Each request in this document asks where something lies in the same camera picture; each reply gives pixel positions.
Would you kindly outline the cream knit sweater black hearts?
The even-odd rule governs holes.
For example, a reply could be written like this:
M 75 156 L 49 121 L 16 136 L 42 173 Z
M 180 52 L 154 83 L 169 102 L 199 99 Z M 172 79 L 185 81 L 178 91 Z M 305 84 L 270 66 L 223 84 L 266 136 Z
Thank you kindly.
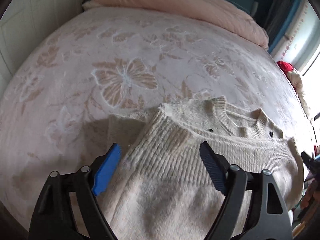
M 108 142 L 121 160 L 101 200 L 118 239 L 203 239 L 224 196 L 212 184 L 200 144 L 249 172 L 270 170 L 285 203 L 301 198 L 303 162 L 293 138 L 261 109 L 246 111 L 225 97 L 162 103 L 108 117 Z

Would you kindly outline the pink floral bed blanket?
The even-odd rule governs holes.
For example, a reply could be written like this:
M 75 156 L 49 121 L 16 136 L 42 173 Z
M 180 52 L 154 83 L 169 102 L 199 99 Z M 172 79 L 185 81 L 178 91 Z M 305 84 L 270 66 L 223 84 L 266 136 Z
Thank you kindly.
M 264 48 L 178 15 L 84 12 L 30 54 L 4 93 L 1 201 L 28 228 L 51 171 L 74 172 L 113 144 L 110 115 L 222 96 L 240 109 L 263 110 L 298 153 L 311 150 L 299 98 Z

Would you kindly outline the cream cloth on windowsill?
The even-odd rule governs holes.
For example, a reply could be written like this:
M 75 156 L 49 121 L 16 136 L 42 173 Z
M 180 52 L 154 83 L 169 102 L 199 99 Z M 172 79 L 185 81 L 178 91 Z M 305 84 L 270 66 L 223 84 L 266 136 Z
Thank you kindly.
M 292 87 L 295 89 L 298 98 L 300 100 L 301 107 L 303 108 L 306 116 L 308 119 L 311 119 L 311 104 L 310 98 L 307 94 L 307 88 L 304 85 L 303 76 L 300 74 L 299 71 L 293 69 L 292 71 L 287 72 L 287 78 L 291 82 Z

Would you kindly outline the red cloth on windowsill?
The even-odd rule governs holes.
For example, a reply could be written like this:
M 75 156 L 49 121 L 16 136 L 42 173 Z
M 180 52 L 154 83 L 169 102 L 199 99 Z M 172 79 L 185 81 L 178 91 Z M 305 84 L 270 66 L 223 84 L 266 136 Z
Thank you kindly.
M 288 72 L 292 72 L 294 70 L 294 67 L 292 64 L 284 62 L 284 61 L 278 61 L 277 65 L 279 68 L 283 71 L 283 73 L 286 75 Z

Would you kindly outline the pink folded duvet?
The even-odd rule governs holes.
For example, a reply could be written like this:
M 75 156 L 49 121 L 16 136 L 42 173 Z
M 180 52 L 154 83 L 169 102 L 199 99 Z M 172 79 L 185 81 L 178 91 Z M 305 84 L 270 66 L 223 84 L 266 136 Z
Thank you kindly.
M 97 7 L 143 8 L 181 15 L 217 25 L 268 49 L 269 37 L 249 14 L 225 0 L 90 0 L 84 10 Z

